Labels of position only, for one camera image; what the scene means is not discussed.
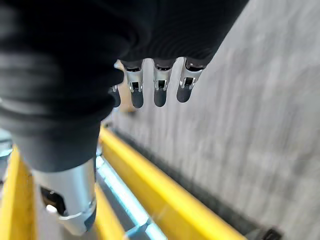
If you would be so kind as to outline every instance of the black fingertip pad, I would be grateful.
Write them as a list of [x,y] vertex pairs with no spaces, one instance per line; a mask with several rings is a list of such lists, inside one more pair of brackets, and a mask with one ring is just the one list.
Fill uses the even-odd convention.
[[190,90],[188,86],[182,88],[179,84],[178,91],[176,92],[176,99],[178,99],[180,103],[187,102],[191,96],[191,91],[192,90]]
[[154,90],[154,104],[157,107],[162,107],[165,105],[167,100],[167,91],[164,91],[163,89]]
[[109,91],[109,94],[114,98],[114,108],[117,108],[120,106],[121,104],[121,98],[120,98],[120,94],[119,94],[119,90],[116,89],[116,91],[113,91],[112,89]]
[[131,92],[131,101],[136,109],[141,108],[144,104],[143,92],[138,89],[134,89],[134,92]]

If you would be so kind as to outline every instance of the robotic hand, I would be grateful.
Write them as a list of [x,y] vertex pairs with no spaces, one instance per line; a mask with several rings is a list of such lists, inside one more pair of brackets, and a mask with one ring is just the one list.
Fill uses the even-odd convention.
[[176,58],[184,57],[176,95],[184,103],[247,1],[0,3],[0,126],[10,131],[46,210],[72,234],[95,221],[100,121],[120,104],[116,60],[140,108],[144,59],[153,59],[161,107]]

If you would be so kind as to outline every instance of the yellow railing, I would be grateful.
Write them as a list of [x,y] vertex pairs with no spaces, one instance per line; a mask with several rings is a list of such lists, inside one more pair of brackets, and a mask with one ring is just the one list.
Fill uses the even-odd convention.
[[104,157],[169,240],[246,239],[109,130],[100,130]]
[[[142,155],[102,128],[103,155],[169,240],[245,240]],[[36,240],[34,183],[14,149],[0,211],[1,240]],[[123,240],[125,232],[96,186],[95,229],[101,240]]]

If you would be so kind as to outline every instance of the textured wall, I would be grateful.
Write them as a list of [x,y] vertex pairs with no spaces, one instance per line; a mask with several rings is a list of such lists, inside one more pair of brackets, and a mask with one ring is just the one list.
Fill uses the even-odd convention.
[[320,2],[251,0],[188,103],[114,112],[117,128],[194,184],[292,240],[320,239]]

